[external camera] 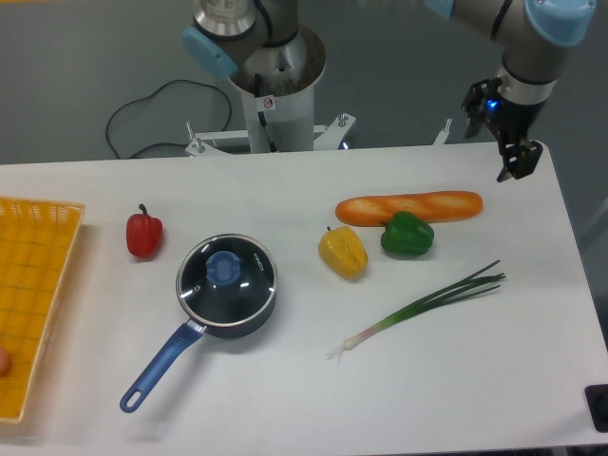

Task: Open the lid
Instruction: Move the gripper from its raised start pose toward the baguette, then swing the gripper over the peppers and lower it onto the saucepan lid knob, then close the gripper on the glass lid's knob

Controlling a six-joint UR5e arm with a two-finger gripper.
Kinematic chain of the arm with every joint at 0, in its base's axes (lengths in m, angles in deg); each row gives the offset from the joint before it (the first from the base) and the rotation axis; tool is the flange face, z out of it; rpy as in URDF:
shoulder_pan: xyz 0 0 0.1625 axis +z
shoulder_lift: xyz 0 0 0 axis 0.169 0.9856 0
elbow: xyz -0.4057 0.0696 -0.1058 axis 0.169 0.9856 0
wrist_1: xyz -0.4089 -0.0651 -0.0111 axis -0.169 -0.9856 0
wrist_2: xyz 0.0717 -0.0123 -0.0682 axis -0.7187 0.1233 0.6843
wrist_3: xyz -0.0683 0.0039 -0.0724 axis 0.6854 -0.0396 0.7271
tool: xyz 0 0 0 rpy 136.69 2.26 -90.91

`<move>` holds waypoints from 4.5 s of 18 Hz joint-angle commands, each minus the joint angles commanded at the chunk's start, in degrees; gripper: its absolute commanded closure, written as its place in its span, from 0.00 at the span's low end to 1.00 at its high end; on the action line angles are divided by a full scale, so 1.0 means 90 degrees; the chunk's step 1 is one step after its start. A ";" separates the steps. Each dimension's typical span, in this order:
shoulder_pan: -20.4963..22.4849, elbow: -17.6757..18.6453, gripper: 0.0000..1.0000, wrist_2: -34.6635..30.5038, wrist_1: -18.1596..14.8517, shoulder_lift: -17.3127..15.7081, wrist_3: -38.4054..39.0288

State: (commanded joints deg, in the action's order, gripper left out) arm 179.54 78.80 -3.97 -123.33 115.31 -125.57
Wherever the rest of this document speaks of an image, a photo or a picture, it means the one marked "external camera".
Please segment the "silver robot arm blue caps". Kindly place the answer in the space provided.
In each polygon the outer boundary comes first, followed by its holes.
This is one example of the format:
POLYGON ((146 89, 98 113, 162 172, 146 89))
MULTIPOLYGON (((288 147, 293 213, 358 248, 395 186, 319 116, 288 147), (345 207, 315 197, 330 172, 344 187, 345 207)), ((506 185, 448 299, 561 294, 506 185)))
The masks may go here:
MULTIPOLYGON (((468 137, 486 128, 503 161, 498 181, 531 175, 542 146, 528 131, 570 49, 584 38, 591 1, 432 1, 429 7, 503 47, 497 75, 474 83, 462 103, 468 137)), ((314 87, 327 57, 298 20, 295 1, 198 1, 182 34, 193 60, 239 91, 255 153, 309 151, 341 142, 336 126, 314 134, 314 87)))

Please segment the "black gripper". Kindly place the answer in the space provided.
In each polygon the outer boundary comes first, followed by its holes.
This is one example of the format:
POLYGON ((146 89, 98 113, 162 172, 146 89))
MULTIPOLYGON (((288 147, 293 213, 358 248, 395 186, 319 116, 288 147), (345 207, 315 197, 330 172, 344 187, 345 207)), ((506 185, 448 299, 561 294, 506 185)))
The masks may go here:
POLYGON ((477 136, 486 125, 503 160, 497 182, 519 180, 534 173, 543 145, 527 133, 546 102, 546 84, 529 84, 513 75, 498 75, 472 84, 462 102, 465 138, 477 136))

